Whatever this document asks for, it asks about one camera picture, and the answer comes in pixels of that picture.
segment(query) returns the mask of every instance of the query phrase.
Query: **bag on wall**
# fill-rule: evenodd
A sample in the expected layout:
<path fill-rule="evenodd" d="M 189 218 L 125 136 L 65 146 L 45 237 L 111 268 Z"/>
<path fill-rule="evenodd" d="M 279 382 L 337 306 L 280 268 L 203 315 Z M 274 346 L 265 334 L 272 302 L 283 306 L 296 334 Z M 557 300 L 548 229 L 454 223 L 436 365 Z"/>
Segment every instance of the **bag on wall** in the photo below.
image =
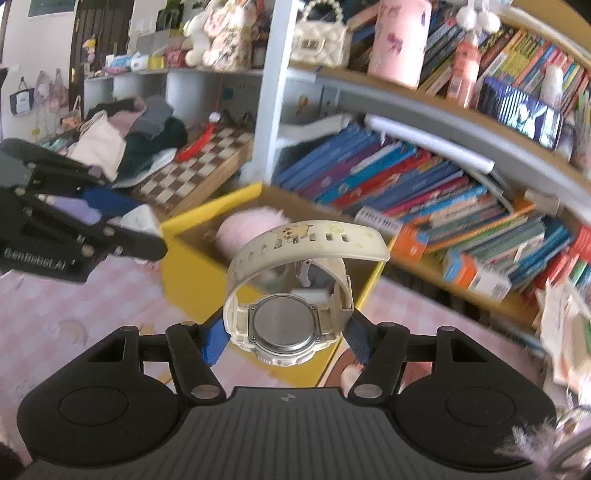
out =
<path fill-rule="evenodd" d="M 29 88 L 25 77 L 21 77 L 18 90 L 10 96 L 10 110 L 14 116 L 31 113 L 35 96 L 35 89 Z"/>

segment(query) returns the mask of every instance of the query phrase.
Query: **white stuffed rabbit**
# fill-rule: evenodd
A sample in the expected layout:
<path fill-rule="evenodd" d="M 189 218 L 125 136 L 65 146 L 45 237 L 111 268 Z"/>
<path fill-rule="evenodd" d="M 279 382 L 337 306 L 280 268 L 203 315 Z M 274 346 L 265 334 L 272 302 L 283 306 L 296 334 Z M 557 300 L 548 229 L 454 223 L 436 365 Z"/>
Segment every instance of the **white stuffed rabbit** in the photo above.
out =
<path fill-rule="evenodd" d="M 203 54 L 203 64 L 217 72 L 236 72 L 251 68 L 252 27 L 256 23 L 253 0 L 228 0 L 207 18 L 203 29 L 213 38 Z"/>

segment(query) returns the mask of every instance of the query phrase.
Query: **pink bottle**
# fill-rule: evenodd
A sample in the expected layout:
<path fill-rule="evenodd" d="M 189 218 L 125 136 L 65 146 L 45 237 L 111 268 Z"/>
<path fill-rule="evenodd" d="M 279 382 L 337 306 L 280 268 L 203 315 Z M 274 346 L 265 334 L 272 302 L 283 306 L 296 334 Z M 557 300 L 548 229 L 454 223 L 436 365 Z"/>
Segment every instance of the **pink bottle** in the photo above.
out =
<path fill-rule="evenodd" d="M 417 88 L 430 20 L 427 0 L 381 0 L 368 74 Z"/>
<path fill-rule="evenodd" d="M 481 58 L 478 36 L 470 31 L 457 46 L 456 62 L 447 91 L 447 98 L 459 103 L 461 107 L 467 108 L 472 101 Z"/>

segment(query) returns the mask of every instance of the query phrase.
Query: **yellow box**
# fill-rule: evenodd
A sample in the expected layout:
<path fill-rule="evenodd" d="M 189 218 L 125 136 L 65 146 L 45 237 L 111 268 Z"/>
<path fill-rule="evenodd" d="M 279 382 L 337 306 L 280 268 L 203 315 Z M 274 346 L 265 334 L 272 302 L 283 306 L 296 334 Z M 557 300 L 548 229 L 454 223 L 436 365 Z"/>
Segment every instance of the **yellow box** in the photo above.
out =
<path fill-rule="evenodd" d="M 213 243 L 215 232 L 229 215 L 260 206 L 283 210 L 293 222 L 352 221 L 350 217 L 323 209 L 293 193 L 257 183 L 164 222 L 162 229 L 168 245 L 168 254 L 161 263 L 165 295 L 197 323 L 205 322 L 225 301 L 228 262 Z M 360 309 L 377 283 L 384 264 L 345 260 L 345 265 L 351 277 L 355 306 Z M 254 302 L 262 295 L 263 292 L 249 286 L 238 293 L 240 301 L 245 303 Z M 271 375 L 294 387 L 313 387 L 336 348 L 337 344 L 296 367 L 265 367 Z"/>

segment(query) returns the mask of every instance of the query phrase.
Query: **watch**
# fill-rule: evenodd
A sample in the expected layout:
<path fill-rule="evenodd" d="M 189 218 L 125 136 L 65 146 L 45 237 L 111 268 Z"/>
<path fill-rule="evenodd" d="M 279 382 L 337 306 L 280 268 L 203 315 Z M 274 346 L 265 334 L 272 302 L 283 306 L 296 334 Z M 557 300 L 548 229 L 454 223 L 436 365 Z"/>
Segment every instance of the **watch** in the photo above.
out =
<path fill-rule="evenodd" d="M 311 359 L 338 341 L 354 310 L 344 258 L 385 262 L 390 258 L 382 236 L 352 223 L 310 220 L 270 230 L 248 242 L 230 263 L 223 308 L 230 341 L 268 365 L 291 367 Z M 256 303 L 238 302 L 238 290 L 270 268 L 296 263 L 315 265 L 335 280 L 319 304 L 278 293 Z"/>

